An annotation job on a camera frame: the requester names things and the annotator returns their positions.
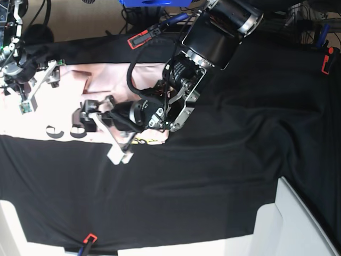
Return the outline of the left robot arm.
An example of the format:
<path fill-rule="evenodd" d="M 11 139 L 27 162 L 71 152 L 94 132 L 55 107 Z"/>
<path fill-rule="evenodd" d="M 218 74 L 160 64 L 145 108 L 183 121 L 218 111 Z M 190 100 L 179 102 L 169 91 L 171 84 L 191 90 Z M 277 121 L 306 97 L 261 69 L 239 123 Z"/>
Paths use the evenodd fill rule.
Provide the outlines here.
<path fill-rule="evenodd" d="M 261 23 L 263 12 L 244 1 L 207 1 L 193 15 L 186 34 L 179 34 L 162 77 L 147 89 L 133 82 L 132 62 L 127 86 L 137 99 L 119 103 L 87 99 L 72 117 L 79 135 L 103 131 L 111 144 L 107 154 L 113 164 L 128 163 L 133 141 L 166 140 L 169 132 L 183 127 L 214 68 L 225 69 L 242 40 Z"/>

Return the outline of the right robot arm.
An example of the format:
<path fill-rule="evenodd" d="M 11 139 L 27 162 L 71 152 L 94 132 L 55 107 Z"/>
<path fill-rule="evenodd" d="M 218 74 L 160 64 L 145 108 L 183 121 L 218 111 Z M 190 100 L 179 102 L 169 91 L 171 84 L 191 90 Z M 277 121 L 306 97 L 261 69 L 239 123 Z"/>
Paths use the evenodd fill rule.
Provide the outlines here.
<path fill-rule="evenodd" d="M 5 95 L 19 98 L 22 114 L 35 112 L 35 94 L 44 83 L 56 88 L 60 81 L 63 59 L 38 63 L 44 49 L 33 54 L 26 51 L 22 18 L 28 1 L 1 1 L 1 89 Z"/>

